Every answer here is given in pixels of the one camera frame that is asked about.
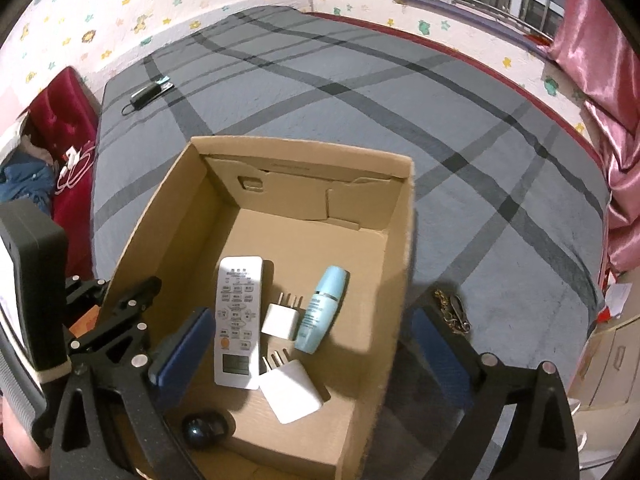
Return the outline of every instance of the bed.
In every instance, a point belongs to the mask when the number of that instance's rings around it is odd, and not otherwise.
[[[518,366],[551,360],[568,384],[603,301],[609,193],[599,159],[517,86],[452,50],[401,35],[257,7],[114,76],[97,137],[96,276],[111,275],[192,136],[317,139],[402,153],[416,167],[407,313],[429,300],[428,286],[453,284],[478,352]],[[129,95],[161,75],[176,88],[123,116]],[[460,418],[408,330],[401,341],[367,479],[422,478]],[[506,412],[480,471],[490,468],[509,419]]]

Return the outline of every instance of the curtain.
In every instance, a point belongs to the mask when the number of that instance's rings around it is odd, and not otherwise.
[[[585,111],[602,131],[611,265],[639,267],[640,59],[600,0],[565,0],[548,54],[586,94]]]

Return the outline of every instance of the white charger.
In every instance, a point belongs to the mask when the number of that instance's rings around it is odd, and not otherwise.
[[[275,368],[266,357],[262,360],[267,372],[260,376],[260,389],[281,424],[289,424],[322,408],[324,400],[300,361],[285,363],[278,352],[273,354]]]
[[[280,293],[278,303],[269,304],[262,324],[262,333],[293,341],[300,317],[300,313],[295,308],[298,297],[294,296],[292,306],[283,305],[282,298],[284,298],[284,292]]]

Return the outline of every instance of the red velvet cushion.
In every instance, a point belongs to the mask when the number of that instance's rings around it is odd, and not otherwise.
[[[74,170],[58,179],[52,216],[69,240],[66,274],[89,279],[92,276],[90,214],[98,116],[71,67],[62,70],[38,94],[29,110],[37,129],[31,137],[36,146],[49,150],[62,164],[66,151],[72,146],[81,153],[81,161]]]

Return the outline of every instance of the patterned wallpaper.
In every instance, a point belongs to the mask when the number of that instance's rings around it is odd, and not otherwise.
[[[11,87],[25,107],[67,65],[101,101],[105,83],[140,57],[229,13],[264,4],[351,16],[428,37],[515,81],[587,140],[597,131],[581,112],[582,93],[551,63],[460,20],[393,0],[34,0],[0,48],[0,105]]]

